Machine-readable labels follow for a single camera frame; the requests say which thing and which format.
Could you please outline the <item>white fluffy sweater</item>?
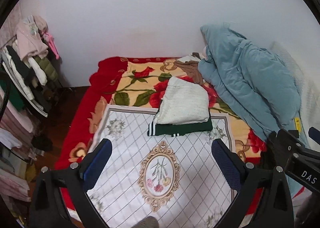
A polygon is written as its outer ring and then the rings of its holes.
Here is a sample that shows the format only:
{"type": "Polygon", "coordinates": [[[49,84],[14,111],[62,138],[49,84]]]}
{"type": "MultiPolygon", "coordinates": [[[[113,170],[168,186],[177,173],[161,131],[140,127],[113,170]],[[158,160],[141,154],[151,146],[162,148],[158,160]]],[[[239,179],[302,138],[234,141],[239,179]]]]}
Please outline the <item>white fluffy sweater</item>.
{"type": "Polygon", "coordinates": [[[155,123],[184,125],[209,119],[209,97],[200,85],[172,77],[165,90],[155,123]]]}

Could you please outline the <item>pile of clothes on rack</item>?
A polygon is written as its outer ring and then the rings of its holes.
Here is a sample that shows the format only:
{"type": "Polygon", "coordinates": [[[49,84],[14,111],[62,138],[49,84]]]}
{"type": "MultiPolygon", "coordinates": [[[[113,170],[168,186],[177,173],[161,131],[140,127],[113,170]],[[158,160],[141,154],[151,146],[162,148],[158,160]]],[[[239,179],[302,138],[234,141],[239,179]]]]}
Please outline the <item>pile of clothes on rack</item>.
{"type": "Polygon", "coordinates": [[[1,45],[1,67],[33,112],[48,117],[62,85],[54,61],[60,60],[47,22],[39,15],[20,20],[1,45]]]}

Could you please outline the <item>light blue quilted duvet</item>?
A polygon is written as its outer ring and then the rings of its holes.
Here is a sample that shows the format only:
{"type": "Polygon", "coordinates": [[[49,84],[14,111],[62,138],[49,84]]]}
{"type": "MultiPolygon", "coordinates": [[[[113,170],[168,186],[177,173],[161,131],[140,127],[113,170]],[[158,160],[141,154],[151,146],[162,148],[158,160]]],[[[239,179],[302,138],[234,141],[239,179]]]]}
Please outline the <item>light blue quilted duvet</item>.
{"type": "Polygon", "coordinates": [[[225,25],[203,25],[206,55],[198,70],[218,96],[262,141],[295,130],[301,98],[292,73],[276,53],[225,25]]]}

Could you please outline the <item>pink stacked textiles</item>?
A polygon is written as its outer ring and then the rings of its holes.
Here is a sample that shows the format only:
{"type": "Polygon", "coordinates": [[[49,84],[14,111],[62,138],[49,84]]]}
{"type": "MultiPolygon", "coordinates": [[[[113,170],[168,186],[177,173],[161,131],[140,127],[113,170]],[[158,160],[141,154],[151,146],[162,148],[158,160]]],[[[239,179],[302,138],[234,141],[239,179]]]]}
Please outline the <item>pink stacked textiles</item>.
{"type": "Polygon", "coordinates": [[[25,172],[34,134],[35,125],[28,113],[10,104],[1,119],[1,194],[25,202],[31,201],[25,172]]]}

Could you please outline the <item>white checked floral mat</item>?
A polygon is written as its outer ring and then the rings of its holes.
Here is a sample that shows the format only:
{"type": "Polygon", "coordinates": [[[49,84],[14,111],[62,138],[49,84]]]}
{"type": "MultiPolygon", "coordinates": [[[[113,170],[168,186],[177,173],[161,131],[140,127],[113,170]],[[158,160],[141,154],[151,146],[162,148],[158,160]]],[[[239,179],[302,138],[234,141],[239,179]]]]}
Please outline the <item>white checked floral mat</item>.
{"type": "Polygon", "coordinates": [[[235,149],[228,116],[213,114],[211,131],[148,136],[152,108],[109,105],[92,147],[112,142],[112,154],[88,196],[110,227],[132,227],[147,216],[160,227],[213,227],[234,199],[212,156],[221,139],[235,149]]]}

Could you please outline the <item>grey knitted sleeve cuff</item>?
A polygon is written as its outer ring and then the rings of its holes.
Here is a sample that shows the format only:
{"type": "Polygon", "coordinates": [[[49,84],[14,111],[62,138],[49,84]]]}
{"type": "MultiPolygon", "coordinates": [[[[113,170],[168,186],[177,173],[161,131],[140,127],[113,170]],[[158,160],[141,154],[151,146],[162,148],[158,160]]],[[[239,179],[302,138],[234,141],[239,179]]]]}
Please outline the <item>grey knitted sleeve cuff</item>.
{"type": "Polygon", "coordinates": [[[155,217],[148,216],[133,225],[132,228],[159,228],[159,223],[155,217]]]}

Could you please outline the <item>white pillow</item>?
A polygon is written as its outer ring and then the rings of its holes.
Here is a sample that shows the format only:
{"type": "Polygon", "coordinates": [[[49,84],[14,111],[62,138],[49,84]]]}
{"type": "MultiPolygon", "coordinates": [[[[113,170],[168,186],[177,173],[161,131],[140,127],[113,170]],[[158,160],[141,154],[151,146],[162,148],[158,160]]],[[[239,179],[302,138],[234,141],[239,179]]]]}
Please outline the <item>white pillow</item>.
{"type": "Polygon", "coordinates": [[[295,58],[293,58],[280,43],[274,41],[270,48],[274,53],[281,57],[286,67],[293,75],[295,85],[301,98],[299,115],[304,133],[306,134],[311,149],[319,152],[319,144],[308,135],[308,131],[311,127],[319,130],[319,88],[316,85],[316,82],[304,72],[295,58]]]}

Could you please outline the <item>brown garment on bed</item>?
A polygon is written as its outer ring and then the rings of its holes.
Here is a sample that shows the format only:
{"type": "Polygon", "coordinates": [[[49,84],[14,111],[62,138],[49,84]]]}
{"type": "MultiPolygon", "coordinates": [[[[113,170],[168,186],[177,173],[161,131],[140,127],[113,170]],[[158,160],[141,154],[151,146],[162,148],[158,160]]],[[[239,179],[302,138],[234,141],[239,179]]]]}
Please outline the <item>brown garment on bed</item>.
{"type": "Polygon", "coordinates": [[[198,70],[198,63],[202,56],[198,52],[193,52],[187,56],[178,58],[174,65],[182,69],[195,84],[204,85],[204,79],[198,70]]]}

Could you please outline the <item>red floral blanket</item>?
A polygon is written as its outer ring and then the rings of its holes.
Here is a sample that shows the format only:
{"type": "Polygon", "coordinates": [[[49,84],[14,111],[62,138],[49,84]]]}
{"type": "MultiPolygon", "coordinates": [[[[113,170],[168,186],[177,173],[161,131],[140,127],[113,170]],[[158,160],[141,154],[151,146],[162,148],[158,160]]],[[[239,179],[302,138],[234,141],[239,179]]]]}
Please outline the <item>red floral blanket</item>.
{"type": "MultiPolygon", "coordinates": [[[[157,111],[171,77],[193,82],[182,69],[174,65],[176,60],[113,57],[101,61],[98,71],[89,80],[91,85],[76,113],[56,167],[62,169],[73,162],[79,163],[95,149],[92,147],[94,134],[107,106],[152,108],[157,111]]],[[[233,151],[243,161],[257,164],[261,152],[266,149],[263,141],[218,97],[210,84],[204,83],[203,88],[208,93],[211,115],[228,116],[235,141],[233,151]]]]}

